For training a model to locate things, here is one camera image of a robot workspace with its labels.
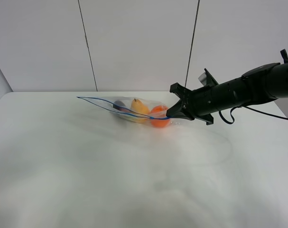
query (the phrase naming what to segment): black cable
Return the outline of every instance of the black cable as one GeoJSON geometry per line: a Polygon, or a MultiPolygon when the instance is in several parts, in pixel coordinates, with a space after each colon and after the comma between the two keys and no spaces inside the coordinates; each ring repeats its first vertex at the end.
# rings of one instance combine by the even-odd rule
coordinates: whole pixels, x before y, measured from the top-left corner
{"type": "MultiPolygon", "coordinates": [[[[259,111],[259,110],[253,109],[253,108],[249,108],[249,107],[246,107],[246,106],[243,106],[243,107],[244,107],[244,108],[247,108],[247,109],[249,109],[249,110],[252,110],[252,111],[255,111],[255,112],[264,114],[264,115],[269,115],[269,116],[276,117],[276,118],[279,118],[279,119],[288,120],[288,118],[286,118],[286,117],[282,117],[282,116],[278,116],[278,115],[273,115],[273,114],[265,113],[265,112],[262,112],[262,111],[259,111]]],[[[225,123],[227,123],[227,124],[233,124],[233,123],[234,123],[234,117],[233,117],[233,115],[232,115],[232,112],[233,112],[233,110],[236,109],[236,108],[242,108],[242,106],[234,107],[234,108],[232,108],[232,109],[230,110],[230,116],[231,116],[231,118],[232,118],[232,122],[229,122],[228,120],[226,120],[226,119],[224,118],[224,116],[222,115],[222,112],[219,111],[219,115],[220,115],[221,119],[222,119],[225,123]]]]}

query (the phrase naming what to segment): orange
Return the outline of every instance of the orange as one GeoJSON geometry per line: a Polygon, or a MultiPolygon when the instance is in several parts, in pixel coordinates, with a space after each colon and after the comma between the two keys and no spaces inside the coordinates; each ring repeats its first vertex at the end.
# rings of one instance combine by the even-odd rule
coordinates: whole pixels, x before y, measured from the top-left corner
{"type": "MultiPolygon", "coordinates": [[[[155,118],[164,118],[164,117],[166,117],[166,112],[164,112],[164,111],[167,109],[168,109],[168,107],[166,107],[164,105],[159,105],[159,106],[154,107],[149,114],[153,114],[151,116],[155,117],[155,118]]],[[[155,127],[162,128],[162,127],[166,127],[168,125],[169,121],[170,121],[169,119],[167,119],[167,120],[151,120],[151,124],[155,127]]]]}

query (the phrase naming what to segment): pear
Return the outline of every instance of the pear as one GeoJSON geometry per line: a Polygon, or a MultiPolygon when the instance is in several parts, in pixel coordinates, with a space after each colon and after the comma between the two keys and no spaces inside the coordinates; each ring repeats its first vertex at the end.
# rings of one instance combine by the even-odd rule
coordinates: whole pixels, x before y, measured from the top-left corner
{"type": "MultiPolygon", "coordinates": [[[[139,99],[134,98],[132,103],[131,103],[131,110],[138,114],[144,114],[144,115],[148,115],[150,110],[148,109],[148,107],[146,105],[144,105],[139,99]]],[[[138,118],[136,120],[137,123],[142,123],[144,121],[146,121],[147,118],[138,118]]]]}

